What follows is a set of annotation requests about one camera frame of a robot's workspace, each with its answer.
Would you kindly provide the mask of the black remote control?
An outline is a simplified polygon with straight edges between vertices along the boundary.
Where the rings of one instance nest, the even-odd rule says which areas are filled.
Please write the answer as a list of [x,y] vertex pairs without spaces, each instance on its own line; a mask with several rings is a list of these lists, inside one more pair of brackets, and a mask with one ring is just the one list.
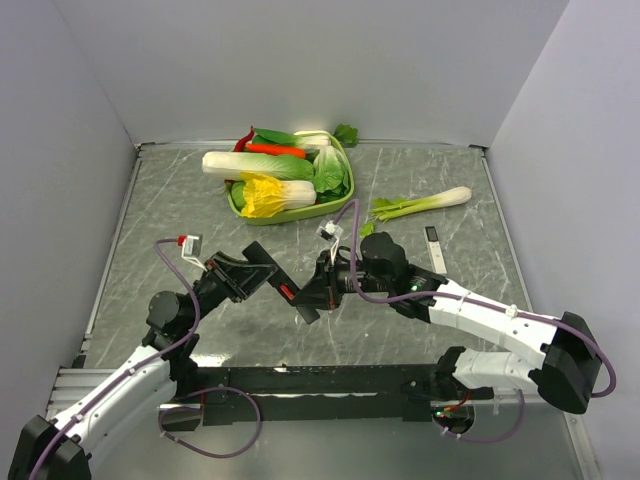
[[319,313],[315,309],[306,306],[295,306],[293,304],[293,299],[299,292],[299,287],[281,267],[276,267],[276,272],[269,278],[268,282],[290,306],[297,310],[298,314],[308,325],[320,318]]

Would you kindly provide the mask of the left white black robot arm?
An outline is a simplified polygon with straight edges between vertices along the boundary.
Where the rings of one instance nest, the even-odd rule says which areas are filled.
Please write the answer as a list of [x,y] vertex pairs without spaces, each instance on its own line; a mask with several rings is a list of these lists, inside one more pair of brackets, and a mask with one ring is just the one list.
[[200,321],[221,303],[242,302],[274,279],[278,265],[258,244],[236,260],[221,252],[183,292],[162,291],[149,302],[141,344],[98,386],[47,420],[37,415],[22,429],[11,479],[89,479],[93,470],[160,405],[192,398],[198,387],[191,353]]

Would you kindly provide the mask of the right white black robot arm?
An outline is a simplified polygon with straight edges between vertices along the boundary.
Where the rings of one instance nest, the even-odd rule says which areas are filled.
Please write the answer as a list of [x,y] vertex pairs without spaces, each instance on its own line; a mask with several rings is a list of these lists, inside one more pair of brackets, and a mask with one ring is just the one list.
[[360,243],[353,261],[323,251],[313,277],[292,297],[293,305],[335,310],[344,295],[370,295],[400,315],[486,340],[497,351],[450,348],[438,362],[436,383],[448,398],[482,388],[538,394],[553,407],[586,412],[602,358],[579,315],[535,315],[478,295],[458,283],[411,264],[386,233]]

